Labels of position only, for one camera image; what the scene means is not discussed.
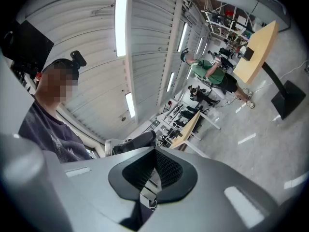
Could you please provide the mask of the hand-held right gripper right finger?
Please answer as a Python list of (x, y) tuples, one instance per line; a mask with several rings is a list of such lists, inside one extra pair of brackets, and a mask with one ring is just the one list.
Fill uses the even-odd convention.
[(276, 201), (230, 166), (196, 154), (167, 149), (197, 171), (195, 187), (182, 200), (159, 204), (139, 232), (266, 231)]

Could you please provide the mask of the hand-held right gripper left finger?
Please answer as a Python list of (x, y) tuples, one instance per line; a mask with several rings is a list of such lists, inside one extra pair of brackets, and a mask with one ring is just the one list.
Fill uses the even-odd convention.
[(84, 201), (120, 225), (138, 227), (138, 232), (156, 232), (156, 216), (140, 202), (140, 193), (155, 167), (155, 147), (62, 164)]

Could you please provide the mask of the black tissue box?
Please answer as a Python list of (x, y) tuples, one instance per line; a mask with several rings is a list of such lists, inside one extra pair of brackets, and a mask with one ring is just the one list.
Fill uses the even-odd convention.
[(254, 51), (249, 47), (246, 47), (246, 48), (247, 48), (246, 52), (244, 55), (242, 55), (242, 58), (245, 59), (246, 61), (250, 61), (254, 54)]

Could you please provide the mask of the black office chair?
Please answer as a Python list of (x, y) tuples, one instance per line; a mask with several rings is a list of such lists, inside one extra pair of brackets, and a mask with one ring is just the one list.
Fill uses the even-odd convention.
[(156, 133), (154, 130), (143, 132), (139, 136), (129, 139), (127, 142), (118, 144), (113, 147), (112, 152), (114, 155), (126, 153), (142, 147), (156, 146)]

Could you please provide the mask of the wooden table white legs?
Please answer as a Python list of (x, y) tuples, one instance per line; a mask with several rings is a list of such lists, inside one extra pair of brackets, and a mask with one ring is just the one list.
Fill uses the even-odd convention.
[(194, 150), (196, 153), (198, 153), (200, 156), (205, 158), (210, 158), (207, 156), (204, 152), (202, 152), (200, 149), (198, 149), (196, 146), (194, 146), (191, 142), (188, 141), (188, 138), (190, 135), (193, 134), (193, 129), (198, 121), (198, 119), (202, 116), (204, 119), (206, 119), (209, 123), (211, 123), (216, 129), (220, 130), (221, 127), (216, 125), (207, 115), (201, 113), (198, 111), (194, 117), (184, 126), (180, 134), (172, 140), (172, 144), (170, 146), (171, 149), (175, 149), (183, 144), (186, 144), (188, 147), (190, 147), (192, 150)]

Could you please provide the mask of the person's dark printed t-shirt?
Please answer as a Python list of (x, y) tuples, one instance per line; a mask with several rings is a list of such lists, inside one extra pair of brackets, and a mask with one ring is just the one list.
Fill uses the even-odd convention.
[(28, 110), (18, 134), (36, 143), (41, 150), (55, 153), (61, 163), (92, 159), (80, 137), (47, 113), (37, 100)]

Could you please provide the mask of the white shelving rack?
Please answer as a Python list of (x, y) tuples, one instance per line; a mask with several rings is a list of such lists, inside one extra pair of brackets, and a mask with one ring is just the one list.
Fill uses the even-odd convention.
[(201, 12), (211, 34), (232, 47), (249, 41), (254, 34), (251, 16), (245, 10), (222, 1), (205, 0)]

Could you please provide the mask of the black table pedestal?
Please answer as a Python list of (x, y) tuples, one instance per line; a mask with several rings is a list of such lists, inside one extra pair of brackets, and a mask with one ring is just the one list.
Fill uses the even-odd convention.
[(283, 84), (266, 62), (264, 62), (262, 68), (279, 90), (279, 92), (272, 98), (271, 102), (279, 113), (281, 119), (284, 120), (305, 99), (306, 94), (289, 80)]

